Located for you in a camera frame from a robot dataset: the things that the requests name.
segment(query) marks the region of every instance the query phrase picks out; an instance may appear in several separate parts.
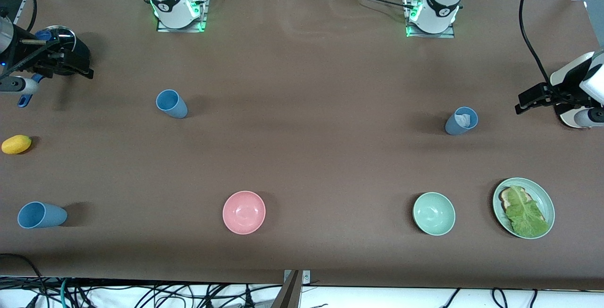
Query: lettuce leaf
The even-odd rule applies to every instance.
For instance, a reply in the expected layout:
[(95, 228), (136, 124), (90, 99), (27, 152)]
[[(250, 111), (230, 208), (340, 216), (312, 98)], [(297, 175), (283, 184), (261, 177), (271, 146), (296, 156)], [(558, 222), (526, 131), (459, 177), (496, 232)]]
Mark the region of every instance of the lettuce leaf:
[(537, 202), (528, 200), (520, 186), (511, 186), (507, 192), (510, 205), (505, 215), (512, 223), (512, 229), (522, 237), (538, 237), (550, 226), (543, 220)]

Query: green plate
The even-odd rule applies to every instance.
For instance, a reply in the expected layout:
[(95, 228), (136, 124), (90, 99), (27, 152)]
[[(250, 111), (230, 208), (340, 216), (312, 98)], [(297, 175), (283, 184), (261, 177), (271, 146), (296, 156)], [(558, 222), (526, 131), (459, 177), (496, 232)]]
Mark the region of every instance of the green plate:
[(444, 195), (426, 192), (413, 205), (413, 220), (425, 233), (445, 235), (455, 224), (455, 208)]
[[(503, 192), (506, 188), (509, 188), (512, 185), (522, 186), (522, 188), (526, 189), (527, 194), (529, 194), (535, 202), (537, 202), (537, 207), (541, 210), (543, 217), (545, 217), (545, 221), (550, 226), (545, 233), (538, 237), (524, 237), (520, 236), (517, 233), (514, 233), (512, 229), (512, 223), (505, 215), (505, 211), (503, 209), (503, 203), (501, 202), (501, 192)], [(493, 210), (495, 212), (495, 217), (503, 225), (505, 230), (509, 231), (512, 235), (518, 236), (521, 239), (534, 240), (539, 239), (540, 237), (544, 237), (547, 233), (552, 230), (552, 226), (554, 225), (554, 219), (556, 218), (556, 211), (554, 210), (554, 203), (552, 203), (552, 199), (541, 186), (530, 179), (514, 177), (509, 178), (500, 183), (495, 189), (495, 193), (493, 194)]]

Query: plate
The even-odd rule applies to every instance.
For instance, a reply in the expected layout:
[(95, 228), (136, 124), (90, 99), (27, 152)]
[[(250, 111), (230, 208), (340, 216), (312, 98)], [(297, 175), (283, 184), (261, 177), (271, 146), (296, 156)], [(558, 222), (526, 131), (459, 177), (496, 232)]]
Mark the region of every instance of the plate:
[[(541, 214), (545, 217), (545, 221), (550, 226), (543, 235), (538, 237), (524, 237), (520, 236), (517, 233), (514, 233), (512, 229), (512, 223), (509, 218), (505, 215), (505, 211), (503, 209), (503, 203), (500, 199), (500, 194), (506, 188), (509, 188), (512, 185), (522, 186), (527, 191), (535, 202), (537, 202), (537, 207), (541, 210)], [(514, 177), (509, 178), (500, 183), (495, 189), (495, 193), (493, 194), (493, 210), (495, 212), (495, 217), (503, 225), (505, 230), (509, 231), (512, 235), (520, 237), (521, 239), (534, 240), (544, 237), (547, 233), (552, 230), (552, 226), (554, 225), (554, 220), (556, 218), (556, 211), (554, 210), (554, 203), (552, 203), (552, 199), (547, 194), (547, 192), (542, 188), (539, 184), (531, 181), (530, 179)]]
[(426, 192), (413, 205), (413, 220), (425, 233), (445, 235), (455, 224), (455, 208), (445, 195)]
[(240, 191), (232, 194), (222, 208), (222, 220), (226, 227), (239, 235), (258, 230), (264, 222), (266, 207), (258, 194)]

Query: yellow lemon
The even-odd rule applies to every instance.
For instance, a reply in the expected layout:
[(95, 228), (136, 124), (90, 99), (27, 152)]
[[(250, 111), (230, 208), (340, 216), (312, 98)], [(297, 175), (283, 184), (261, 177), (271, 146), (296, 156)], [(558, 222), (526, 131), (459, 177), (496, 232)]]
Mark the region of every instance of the yellow lemon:
[(2, 142), (2, 152), (7, 155), (16, 155), (26, 151), (32, 144), (32, 139), (24, 134), (12, 136), (8, 140)]

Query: blue plastic cup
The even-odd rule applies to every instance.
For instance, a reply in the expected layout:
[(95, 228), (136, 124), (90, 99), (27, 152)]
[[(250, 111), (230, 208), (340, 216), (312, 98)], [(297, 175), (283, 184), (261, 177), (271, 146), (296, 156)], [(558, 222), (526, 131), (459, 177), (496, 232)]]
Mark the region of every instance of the blue plastic cup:
[(160, 92), (155, 99), (155, 105), (157, 105), (159, 110), (166, 112), (166, 114), (174, 118), (184, 118), (188, 113), (187, 104), (185, 104), (185, 101), (178, 92), (174, 90)]
[[(455, 115), (470, 115), (470, 125), (468, 127), (459, 125), (457, 121), (455, 121)], [(447, 124), (445, 125), (445, 131), (447, 131), (448, 134), (457, 136), (458, 134), (474, 129), (477, 124), (478, 115), (476, 112), (467, 106), (462, 106), (455, 110), (451, 117), (449, 117), (449, 120), (447, 120)]]
[(67, 220), (67, 211), (56, 205), (30, 202), (19, 210), (17, 222), (24, 229), (49, 228), (61, 225)]

